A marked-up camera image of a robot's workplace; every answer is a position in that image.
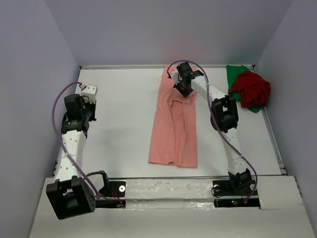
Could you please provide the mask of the pink t shirt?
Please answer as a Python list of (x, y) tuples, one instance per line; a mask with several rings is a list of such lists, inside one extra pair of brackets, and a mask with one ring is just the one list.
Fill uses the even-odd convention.
[(196, 168), (198, 166), (196, 134), (196, 97), (183, 97), (174, 87), (165, 67), (157, 97), (152, 128), (149, 163)]

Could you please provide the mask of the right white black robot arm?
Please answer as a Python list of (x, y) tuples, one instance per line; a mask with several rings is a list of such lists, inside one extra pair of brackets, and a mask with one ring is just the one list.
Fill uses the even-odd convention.
[(173, 87), (183, 97), (197, 92), (208, 103), (211, 124), (221, 137), (228, 163), (228, 180), (220, 180), (213, 192), (223, 192), (225, 196), (242, 196), (246, 200), (256, 192), (258, 176), (254, 167), (240, 152), (237, 135), (238, 110), (235, 97), (224, 94), (210, 83), (204, 69), (193, 61), (177, 60), (176, 72), (167, 69)]

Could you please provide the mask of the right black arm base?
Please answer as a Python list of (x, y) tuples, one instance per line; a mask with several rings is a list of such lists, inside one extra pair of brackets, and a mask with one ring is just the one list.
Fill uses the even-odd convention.
[(227, 180), (213, 180), (211, 194), (214, 197), (213, 205), (215, 208), (260, 208), (260, 200), (258, 191), (256, 190), (252, 196), (255, 182), (244, 186), (240, 190), (234, 191), (229, 187)]

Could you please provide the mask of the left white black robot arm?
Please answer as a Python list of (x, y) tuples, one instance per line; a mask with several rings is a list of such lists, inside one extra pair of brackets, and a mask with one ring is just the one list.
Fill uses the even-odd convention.
[(97, 201), (109, 192), (106, 180), (99, 178), (93, 183), (82, 170), (89, 123), (96, 120), (96, 96), (95, 92), (81, 92), (64, 97), (66, 113), (56, 133), (62, 153), (55, 180), (46, 187), (59, 220), (94, 212)]

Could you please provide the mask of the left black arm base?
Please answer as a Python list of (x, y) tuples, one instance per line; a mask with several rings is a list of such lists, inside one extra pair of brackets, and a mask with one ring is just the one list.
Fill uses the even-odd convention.
[(102, 181), (95, 181), (94, 185), (99, 190), (100, 198), (97, 198), (94, 190), (92, 189), (94, 195), (91, 199), (95, 208), (113, 208), (113, 209), (121, 209), (126, 207), (126, 181), (125, 180), (117, 180), (111, 179), (109, 181), (109, 185)]

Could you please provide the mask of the green t shirt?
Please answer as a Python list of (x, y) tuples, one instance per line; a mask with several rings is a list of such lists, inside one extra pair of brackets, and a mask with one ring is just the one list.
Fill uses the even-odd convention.
[[(233, 83), (237, 77), (238, 74), (245, 72), (245, 71), (250, 71), (247, 67), (245, 66), (233, 66), (233, 65), (227, 65), (226, 66), (226, 72), (227, 72), (227, 83), (228, 83), (228, 93), (231, 87), (233, 86)], [(240, 95), (238, 93), (232, 93), (236, 101), (240, 102)], [(247, 108), (249, 111), (253, 113), (259, 112), (262, 108)]]

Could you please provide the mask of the red t shirt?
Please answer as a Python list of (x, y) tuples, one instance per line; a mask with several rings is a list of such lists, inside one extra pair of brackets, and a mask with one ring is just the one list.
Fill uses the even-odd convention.
[(262, 108), (266, 106), (270, 91), (270, 83), (251, 71), (238, 74), (229, 90), (230, 93), (240, 95), (241, 106), (244, 108)]

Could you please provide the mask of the white foam front panel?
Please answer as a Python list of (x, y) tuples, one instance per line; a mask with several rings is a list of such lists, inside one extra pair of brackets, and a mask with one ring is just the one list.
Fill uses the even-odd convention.
[(126, 206), (59, 220), (42, 194), (33, 238), (312, 238), (295, 179), (261, 176), (259, 207), (216, 208), (209, 179), (128, 179)]

